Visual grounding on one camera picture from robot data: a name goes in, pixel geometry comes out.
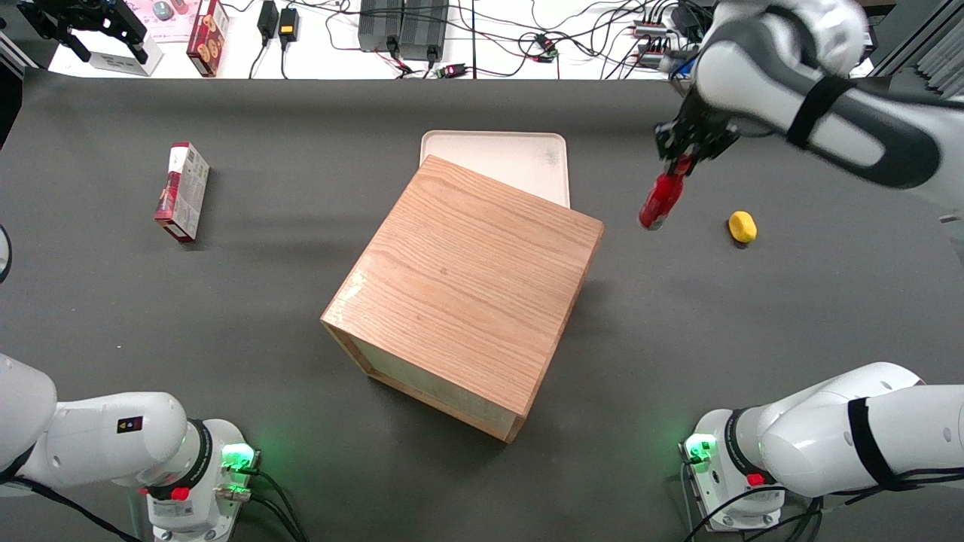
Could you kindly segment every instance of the red button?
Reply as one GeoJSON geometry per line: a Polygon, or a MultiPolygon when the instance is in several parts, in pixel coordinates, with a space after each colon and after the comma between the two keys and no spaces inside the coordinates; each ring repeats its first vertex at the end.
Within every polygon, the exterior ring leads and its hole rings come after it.
{"type": "Polygon", "coordinates": [[[766,479],[763,478],[763,475],[760,473],[750,473],[746,476],[746,483],[748,483],[750,487],[760,487],[766,483],[766,479]]]}

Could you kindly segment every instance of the white table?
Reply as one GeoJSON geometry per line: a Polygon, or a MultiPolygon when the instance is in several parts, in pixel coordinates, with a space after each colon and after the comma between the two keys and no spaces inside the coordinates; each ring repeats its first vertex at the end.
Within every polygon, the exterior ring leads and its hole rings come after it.
{"type": "MultiPolygon", "coordinates": [[[[287,2],[282,0],[275,1],[279,10],[287,5],[287,2]]],[[[244,2],[240,2],[240,0],[236,0],[236,2],[238,2],[238,7],[244,8],[244,2]]],[[[453,7],[449,9],[449,20],[462,26],[460,10],[454,6],[461,4],[465,8],[470,8],[471,0],[450,0],[450,3],[453,7]]],[[[535,0],[536,18],[542,25],[554,25],[568,15],[579,13],[588,4],[590,4],[590,0],[535,0]]],[[[611,4],[594,6],[586,14],[568,21],[559,30],[571,34],[589,30],[602,12],[616,8],[620,4],[621,2],[612,2],[611,4]]],[[[355,0],[350,11],[356,12],[360,5],[361,2],[355,0]]],[[[231,23],[228,28],[227,43],[218,78],[243,79],[248,77],[251,64],[261,48],[260,34],[255,28],[260,6],[260,0],[254,0],[251,7],[244,12],[227,8],[231,23]]],[[[391,79],[399,74],[397,68],[389,66],[374,53],[340,51],[332,48],[329,41],[329,32],[325,28],[325,20],[331,15],[331,12],[299,5],[294,7],[298,9],[301,16],[301,28],[298,41],[288,45],[284,65],[284,71],[288,78],[391,79]]],[[[479,14],[535,26],[531,14],[531,0],[476,0],[475,9],[479,14]]],[[[469,11],[466,10],[462,14],[470,26],[471,15],[469,11]]],[[[332,39],[335,41],[335,45],[344,48],[358,47],[358,18],[358,15],[336,15],[331,19],[329,26],[332,30],[332,39]]],[[[610,40],[610,45],[612,45],[610,57],[617,60],[622,59],[636,42],[636,39],[627,30],[634,18],[642,18],[642,15],[626,15],[612,26],[613,34],[618,32],[619,36],[610,40]]],[[[478,32],[498,34],[507,38],[520,36],[527,31],[527,29],[486,19],[484,16],[476,17],[475,28],[478,32]]],[[[603,45],[604,31],[604,29],[601,29],[597,32],[597,49],[603,45]]],[[[126,51],[126,48],[118,41],[99,33],[78,32],[77,35],[91,50],[118,53],[126,51]]],[[[440,66],[456,63],[465,63],[467,66],[471,66],[471,32],[448,25],[445,35],[445,50],[440,66]]],[[[579,40],[588,45],[588,38],[587,35],[580,37],[579,40]]],[[[501,73],[515,71],[522,63],[522,58],[513,56],[500,46],[504,46],[514,53],[519,52],[519,48],[514,41],[495,43],[482,36],[477,36],[477,65],[480,68],[501,73]]],[[[169,79],[201,77],[185,54],[186,43],[161,43],[160,47],[164,51],[164,58],[151,77],[169,79]]],[[[609,73],[617,66],[602,58],[588,58],[568,41],[559,43],[557,48],[560,51],[558,64],[539,64],[533,61],[525,61],[522,69],[515,77],[520,79],[555,79],[557,77],[562,79],[599,79],[603,64],[606,64],[605,73],[609,73]]],[[[426,69],[427,67],[425,62],[408,62],[407,64],[416,70],[426,69]]],[[[81,62],[72,51],[63,46],[58,48],[49,69],[80,77],[133,77],[92,68],[81,62]]],[[[281,79],[281,44],[277,38],[269,44],[268,50],[259,62],[254,77],[257,79],[281,79]]],[[[471,78],[470,74],[464,77],[464,79],[468,78],[471,78]]],[[[478,78],[493,78],[493,76],[479,73],[478,78]]],[[[666,74],[636,68],[629,75],[629,78],[665,79],[666,74]]]]}

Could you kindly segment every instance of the yellow object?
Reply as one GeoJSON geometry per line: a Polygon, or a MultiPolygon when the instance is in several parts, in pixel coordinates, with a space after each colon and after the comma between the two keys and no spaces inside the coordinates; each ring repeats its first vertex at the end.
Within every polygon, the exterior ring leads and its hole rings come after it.
{"type": "Polygon", "coordinates": [[[752,243],[757,238],[757,224],[746,211],[730,215],[730,235],[740,243],[752,243]]]}

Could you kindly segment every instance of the wood grain surface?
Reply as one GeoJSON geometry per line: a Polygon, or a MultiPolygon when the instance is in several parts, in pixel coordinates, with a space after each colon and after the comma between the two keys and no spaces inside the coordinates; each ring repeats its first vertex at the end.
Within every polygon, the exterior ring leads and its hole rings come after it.
{"type": "Polygon", "coordinates": [[[346,335],[524,419],[603,229],[430,156],[321,319],[353,358],[346,335]]]}

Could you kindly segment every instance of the red box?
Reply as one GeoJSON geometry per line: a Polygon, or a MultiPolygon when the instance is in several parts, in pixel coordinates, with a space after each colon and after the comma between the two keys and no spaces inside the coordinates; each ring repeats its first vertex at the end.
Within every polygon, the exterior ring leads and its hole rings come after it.
{"type": "Polygon", "coordinates": [[[225,52],[225,37],[228,35],[228,14],[218,0],[201,0],[198,16],[194,19],[194,30],[187,42],[187,56],[201,77],[214,77],[225,52]]]}
{"type": "Polygon", "coordinates": [[[198,237],[209,172],[210,166],[193,145],[188,142],[171,145],[168,183],[158,199],[154,221],[182,243],[198,237]]]}

